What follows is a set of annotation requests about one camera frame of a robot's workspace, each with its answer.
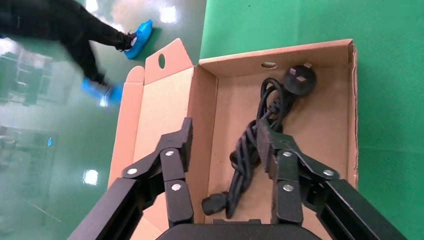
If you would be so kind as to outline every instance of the cardboard box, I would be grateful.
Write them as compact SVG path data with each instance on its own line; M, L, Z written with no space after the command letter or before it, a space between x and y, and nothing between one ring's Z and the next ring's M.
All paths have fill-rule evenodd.
M164 57L164 68L159 58ZM275 63L272 68L263 63ZM317 85L301 98L284 120L303 153L337 170L357 186L357 72L351 39L254 51L202 59L193 66L180 39L135 67L124 85L110 169L109 185L122 169L154 151L162 134L181 128L193 117L193 144L186 181L196 223L225 218L205 217L201 202L227 191L233 176L229 156L247 124L256 117L265 78L279 81L289 67L312 64ZM272 180L262 167L238 204L232 221L271 217ZM303 226L330 239L315 213L304 208ZM168 229L165 194L144 211L132 239L156 239Z

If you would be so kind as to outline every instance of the power cord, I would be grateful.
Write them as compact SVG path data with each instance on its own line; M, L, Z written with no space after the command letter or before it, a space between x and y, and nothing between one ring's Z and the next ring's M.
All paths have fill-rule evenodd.
M284 76L284 85L271 77L262 82L256 119L247 125L235 151L229 156L231 166L234 168L229 190L205 198L201 203L204 214L210 216L225 209L227 219L233 216L242 193L252 182L253 169L260 164L256 123L260 119L266 119L274 131L282 133L282 121L292 109L296 99L310 93L315 85L314 71L304 65L291 67ZM268 97L274 91L277 91L278 95L267 106Z

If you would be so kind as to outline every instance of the black pants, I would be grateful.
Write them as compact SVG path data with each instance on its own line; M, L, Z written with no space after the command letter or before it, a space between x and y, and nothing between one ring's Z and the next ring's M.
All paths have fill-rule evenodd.
M12 23L0 24L0 33L60 41L91 81L106 84L90 41L121 51L131 48L130 36L101 22L74 0L11 1Z

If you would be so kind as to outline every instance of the blue shoe cover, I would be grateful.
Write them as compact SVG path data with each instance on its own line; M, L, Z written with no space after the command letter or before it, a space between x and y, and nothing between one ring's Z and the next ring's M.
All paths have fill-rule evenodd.
M129 50L124 51L128 59L135 58L142 51L144 45L147 43L150 35L152 34L152 25L153 22L149 19L138 27L135 32L137 34L137 40Z
M87 77L82 80L81 89L93 98L99 100L101 107L109 105L117 105L122 100L124 86L113 85L112 88L101 88L97 84L91 82Z

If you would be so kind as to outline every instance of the green floor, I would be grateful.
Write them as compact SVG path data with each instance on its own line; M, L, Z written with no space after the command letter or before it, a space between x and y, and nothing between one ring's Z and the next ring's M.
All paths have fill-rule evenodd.
M208 0L206 14L204 0L86 4L124 31L148 18L156 27L134 61L95 46L114 81L175 38L194 63L199 56L353 38L359 190L408 239L422 239L424 1L258 2ZM0 42L0 239L64 240L106 190L119 109L98 108L82 94L82 75L59 46L23 47Z
M125 32L149 18L154 22L151 40L135 60L95 45L112 81L124 81L175 38L198 62L205 0L85 4ZM119 107L97 107L81 92L82 73L61 57L59 45L0 41L0 239L65 240L107 189Z

